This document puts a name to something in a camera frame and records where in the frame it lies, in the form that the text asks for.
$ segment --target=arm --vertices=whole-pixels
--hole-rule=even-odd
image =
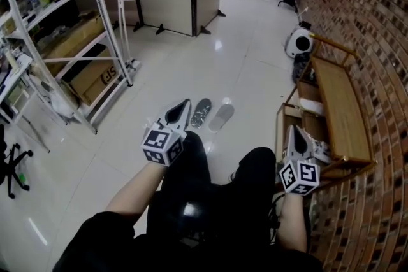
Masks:
[[[115,195],[106,207],[106,211],[119,213],[135,224],[149,205],[150,199],[157,190],[165,172],[166,166],[147,163]]]
[[[277,231],[279,243],[286,249],[306,252],[307,236],[303,217],[303,197],[285,194]]]

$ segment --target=insole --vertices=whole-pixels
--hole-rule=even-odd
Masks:
[[[190,124],[195,128],[201,128],[204,124],[208,113],[212,107],[210,99],[202,99],[196,106],[193,116],[191,117]]]
[[[219,131],[223,125],[232,117],[234,114],[234,107],[231,104],[224,104],[219,108],[215,117],[211,120],[208,128],[212,132]]]

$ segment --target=black office chair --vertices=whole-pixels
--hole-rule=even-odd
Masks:
[[[13,147],[10,150],[10,154],[7,156],[10,158],[8,160],[8,163],[6,163],[5,160],[7,159],[7,157],[4,154],[6,149],[7,149],[7,144],[4,141],[4,125],[0,124],[0,156],[1,156],[0,185],[4,182],[4,179],[7,177],[8,197],[10,197],[11,199],[14,199],[15,195],[11,192],[11,181],[13,177],[14,179],[16,179],[17,183],[20,185],[21,188],[23,188],[26,191],[30,190],[30,186],[23,185],[23,183],[18,178],[15,172],[15,167],[17,167],[17,164],[19,164],[26,155],[28,155],[29,157],[32,157],[33,151],[31,150],[24,151],[17,158],[14,159],[15,149],[20,150],[20,145],[18,143],[15,143],[13,144]]]

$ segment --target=tiled floor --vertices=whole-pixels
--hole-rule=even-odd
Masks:
[[[81,223],[103,210],[145,164],[139,147],[143,127],[175,100],[188,97],[193,106],[203,97],[213,102],[206,124],[193,130],[205,144],[215,183],[227,183],[252,148],[274,148],[275,113],[293,87],[292,62],[282,44],[296,15],[278,8],[277,0],[221,0],[221,10],[227,17],[208,26],[211,36],[129,29],[132,56],[143,66],[98,135],[78,124],[59,126],[51,114],[32,106],[28,115],[51,153],[17,137],[34,157],[21,166],[30,192],[15,187],[12,201],[6,185],[0,187],[0,252],[10,271],[52,269]],[[214,134],[208,121],[226,101],[235,114]],[[6,134],[11,143],[13,132]],[[135,230],[144,232],[145,216]]]

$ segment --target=green object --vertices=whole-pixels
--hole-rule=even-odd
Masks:
[[[26,180],[27,180],[27,179],[26,179],[26,176],[24,176],[23,173],[19,174],[18,179],[20,179],[20,181],[21,181],[23,184],[26,184]]]

